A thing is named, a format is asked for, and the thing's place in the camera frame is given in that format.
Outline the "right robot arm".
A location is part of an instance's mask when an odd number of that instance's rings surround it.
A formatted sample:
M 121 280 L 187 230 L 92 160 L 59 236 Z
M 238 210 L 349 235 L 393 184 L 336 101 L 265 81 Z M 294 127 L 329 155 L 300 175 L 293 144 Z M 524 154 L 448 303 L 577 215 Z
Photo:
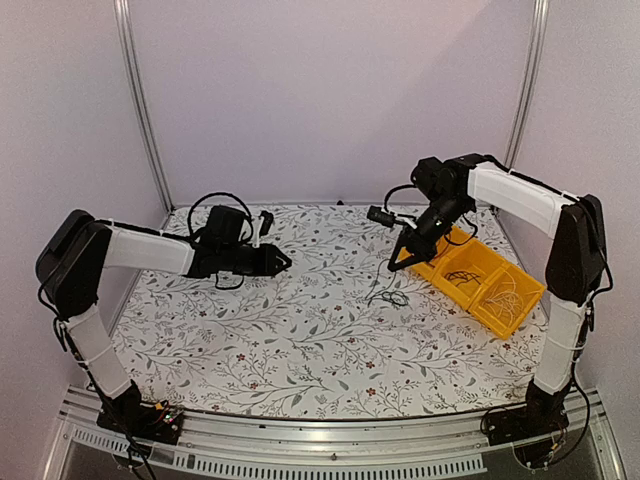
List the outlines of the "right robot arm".
M 541 275 L 548 330 L 528 389 L 529 396 L 540 397 L 523 407 L 516 421 L 524 435 L 539 435 L 556 417 L 547 398 L 560 396 L 574 379 L 584 339 L 594 328 L 596 299 L 614 288 L 601 200 L 554 188 L 478 153 L 421 159 L 404 187 L 419 191 L 428 206 L 418 216 L 383 206 L 382 224 L 402 228 L 390 270 L 433 259 L 437 242 L 453 224 L 486 205 L 497 210 L 518 259 Z

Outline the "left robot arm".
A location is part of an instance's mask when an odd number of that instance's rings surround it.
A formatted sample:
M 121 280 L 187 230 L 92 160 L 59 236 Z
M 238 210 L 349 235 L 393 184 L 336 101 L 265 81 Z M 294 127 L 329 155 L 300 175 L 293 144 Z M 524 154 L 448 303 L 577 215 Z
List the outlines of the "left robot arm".
M 292 261 L 265 241 L 274 221 L 262 211 L 252 214 L 238 196 L 213 192 L 220 198 L 210 207 L 203 225 L 194 222 L 195 202 L 186 214 L 186 231 L 175 234 L 89 212 L 72 211 L 49 240 L 35 263 L 38 300 L 53 316 L 54 335 L 86 373 L 104 412 L 128 434 L 148 426 L 148 407 L 127 373 L 102 318 L 101 295 L 106 282 L 132 281 L 143 272 L 186 279 L 217 280 L 229 273 L 240 279 L 276 277 Z

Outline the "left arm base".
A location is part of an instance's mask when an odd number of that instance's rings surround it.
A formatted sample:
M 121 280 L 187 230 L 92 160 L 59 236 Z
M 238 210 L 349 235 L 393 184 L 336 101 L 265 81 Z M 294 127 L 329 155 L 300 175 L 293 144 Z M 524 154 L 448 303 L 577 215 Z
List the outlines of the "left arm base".
M 116 433 L 176 445 L 182 432 L 184 408 L 167 400 L 155 404 L 145 403 L 135 387 L 115 399 L 106 397 L 102 402 L 97 425 Z

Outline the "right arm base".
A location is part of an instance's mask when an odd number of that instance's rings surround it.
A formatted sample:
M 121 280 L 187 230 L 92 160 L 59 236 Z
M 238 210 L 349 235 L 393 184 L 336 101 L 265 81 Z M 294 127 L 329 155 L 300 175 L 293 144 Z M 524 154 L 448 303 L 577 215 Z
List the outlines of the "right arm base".
M 522 442 L 514 456 L 524 467 L 548 467 L 567 439 L 565 397 L 566 392 L 549 395 L 532 385 L 523 406 L 488 410 L 481 419 L 480 431 L 490 446 Z

